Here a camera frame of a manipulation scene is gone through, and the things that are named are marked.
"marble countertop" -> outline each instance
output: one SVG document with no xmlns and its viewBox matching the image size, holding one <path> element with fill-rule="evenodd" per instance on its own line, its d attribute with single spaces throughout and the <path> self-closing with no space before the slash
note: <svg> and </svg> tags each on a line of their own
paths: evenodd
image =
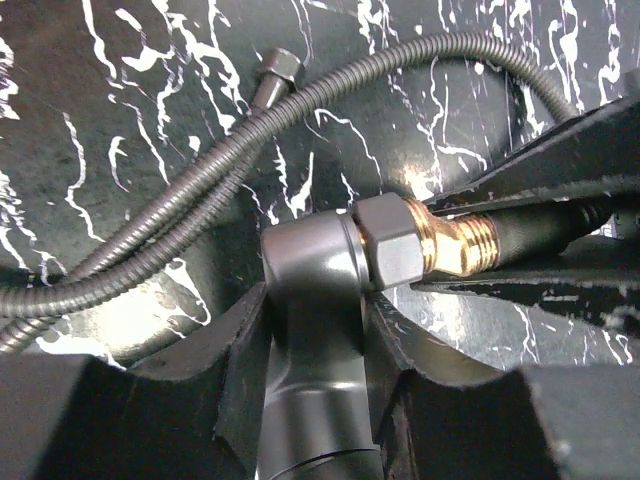
<svg viewBox="0 0 640 480">
<path fill-rule="evenodd" d="M 476 30 L 519 45 L 586 111 L 640 63 L 636 0 L 68 0 L 0 3 L 0 265 L 13 284 L 72 269 L 244 118 L 261 53 L 307 79 L 401 40 Z M 471 61 L 398 71 L 274 139 L 225 217 L 151 281 L 38 342 L 127 364 L 182 338 L 262 278 L 258 232 L 386 191 L 428 199 L 551 126 L 528 88 Z M 491 299 L 387 292 L 463 352 L 627 364 L 632 343 Z"/>
</svg>

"gray hex nut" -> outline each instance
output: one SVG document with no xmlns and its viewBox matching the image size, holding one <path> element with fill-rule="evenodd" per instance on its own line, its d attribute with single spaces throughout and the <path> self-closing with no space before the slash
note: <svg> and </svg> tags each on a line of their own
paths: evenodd
<svg viewBox="0 0 640 480">
<path fill-rule="evenodd" d="M 298 87 L 304 77 L 304 65 L 298 57 L 284 48 L 273 48 L 262 58 L 259 75 L 272 73 Z"/>
<path fill-rule="evenodd" d="M 362 200 L 355 204 L 353 215 L 366 240 L 376 290 L 422 278 L 420 236 L 404 200 L 395 193 Z"/>
</svg>

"braided hose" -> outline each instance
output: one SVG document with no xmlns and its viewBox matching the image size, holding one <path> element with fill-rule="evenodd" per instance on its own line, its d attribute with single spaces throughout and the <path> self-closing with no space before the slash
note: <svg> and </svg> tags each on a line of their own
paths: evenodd
<svg viewBox="0 0 640 480">
<path fill-rule="evenodd" d="M 505 68 L 528 84 L 553 118 L 563 122 L 578 114 L 546 72 L 515 47 L 481 33 L 442 33 L 418 38 L 352 62 L 294 93 L 272 109 L 250 118 L 221 141 L 198 163 L 187 169 L 136 218 L 123 226 L 94 255 L 82 262 L 77 275 L 87 275 L 108 266 L 142 245 L 163 225 L 192 204 L 215 184 L 231 166 L 247 159 L 274 135 L 326 106 L 398 68 L 416 66 L 440 58 L 470 58 Z M 242 183 L 227 176 L 216 188 L 220 209 L 233 198 Z M 28 344 L 49 324 L 41 317 L 59 316 L 95 307 L 144 282 L 197 238 L 206 225 L 188 215 L 156 243 L 112 269 L 74 283 L 53 287 L 0 288 L 0 316 L 16 317 L 0 332 L 0 351 L 9 345 Z"/>
</svg>

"brass fitting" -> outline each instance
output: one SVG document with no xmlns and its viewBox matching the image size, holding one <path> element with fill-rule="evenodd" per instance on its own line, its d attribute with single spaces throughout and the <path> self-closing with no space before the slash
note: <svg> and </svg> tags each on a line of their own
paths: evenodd
<svg viewBox="0 0 640 480">
<path fill-rule="evenodd" d="M 468 277 L 490 270 L 498 260 L 498 236 L 491 221 L 478 214 L 446 220 L 406 199 L 420 236 L 424 274 L 432 271 Z"/>
</svg>

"shower hose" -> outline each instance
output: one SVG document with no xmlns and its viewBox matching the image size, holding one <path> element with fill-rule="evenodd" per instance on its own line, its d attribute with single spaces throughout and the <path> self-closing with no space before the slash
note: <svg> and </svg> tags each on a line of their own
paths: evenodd
<svg viewBox="0 0 640 480">
<path fill-rule="evenodd" d="M 483 33 L 428 35 L 361 58 L 251 116 L 60 284 L 0 288 L 0 317 L 13 319 L 0 331 L 0 353 L 24 350 L 60 315 L 95 307 L 159 272 L 217 219 L 244 182 L 261 147 L 274 136 L 373 80 L 436 57 L 491 62 L 527 84 L 556 122 L 578 115 L 551 77 L 525 53 Z M 168 224 L 171 228 L 158 234 Z"/>
</svg>

